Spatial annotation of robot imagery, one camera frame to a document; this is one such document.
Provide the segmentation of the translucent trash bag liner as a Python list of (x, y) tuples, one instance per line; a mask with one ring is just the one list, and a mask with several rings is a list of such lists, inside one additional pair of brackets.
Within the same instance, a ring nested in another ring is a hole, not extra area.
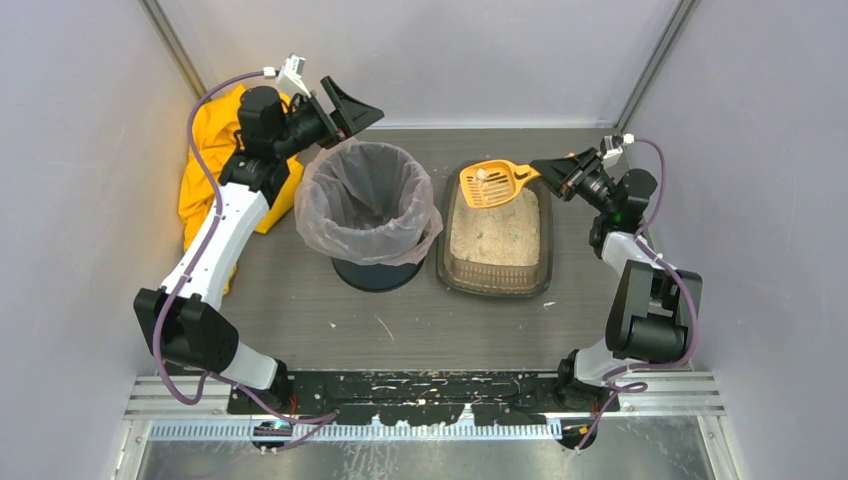
[(444, 228), (425, 167), (400, 147), (356, 139), (307, 164), (293, 212), (309, 248), (364, 266), (418, 264)]

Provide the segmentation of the orange plastic litter scoop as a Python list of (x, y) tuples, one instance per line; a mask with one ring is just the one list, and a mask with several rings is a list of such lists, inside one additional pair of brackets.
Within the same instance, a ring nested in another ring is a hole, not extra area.
[(493, 159), (463, 168), (458, 182), (470, 208), (488, 209), (513, 201), (530, 181), (540, 176), (531, 165)]

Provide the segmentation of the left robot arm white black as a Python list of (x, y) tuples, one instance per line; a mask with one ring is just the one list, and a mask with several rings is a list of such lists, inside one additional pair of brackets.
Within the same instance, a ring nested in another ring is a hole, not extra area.
[(285, 363), (242, 342), (219, 309), (249, 237), (290, 177), (289, 159), (313, 145), (329, 149), (384, 116), (329, 76), (321, 85), (334, 106), (331, 112), (311, 92), (285, 103), (275, 87), (258, 86), (239, 97), (236, 147), (211, 178), (213, 202), (202, 226), (162, 284), (140, 289), (134, 299), (158, 366), (196, 369), (257, 391), (287, 388)]

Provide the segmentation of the dark translucent litter box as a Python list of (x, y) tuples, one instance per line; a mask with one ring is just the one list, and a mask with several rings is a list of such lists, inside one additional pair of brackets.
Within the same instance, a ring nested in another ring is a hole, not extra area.
[(437, 239), (437, 274), (450, 289), (499, 298), (532, 298), (553, 275), (553, 213), (550, 194), (531, 181), (518, 198), (496, 208), (472, 209), (462, 195), (460, 173), (448, 176)]

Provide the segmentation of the black trash bin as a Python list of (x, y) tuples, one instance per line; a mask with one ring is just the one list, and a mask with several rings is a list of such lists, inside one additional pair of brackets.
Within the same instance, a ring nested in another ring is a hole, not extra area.
[(398, 289), (411, 281), (424, 265), (424, 261), (397, 266), (359, 265), (336, 258), (332, 258), (331, 263), (342, 281), (368, 293), (384, 293)]

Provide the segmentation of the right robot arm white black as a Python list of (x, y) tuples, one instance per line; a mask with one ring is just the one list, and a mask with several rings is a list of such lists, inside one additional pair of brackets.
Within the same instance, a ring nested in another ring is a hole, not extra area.
[(614, 179), (595, 148), (530, 165), (558, 198), (578, 197), (597, 210), (589, 244), (619, 276), (603, 339), (560, 361), (552, 391), (557, 401), (602, 403), (628, 372), (684, 366), (697, 344), (702, 279), (663, 260), (644, 236), (644, 213), (659, 182), (643, 169)]

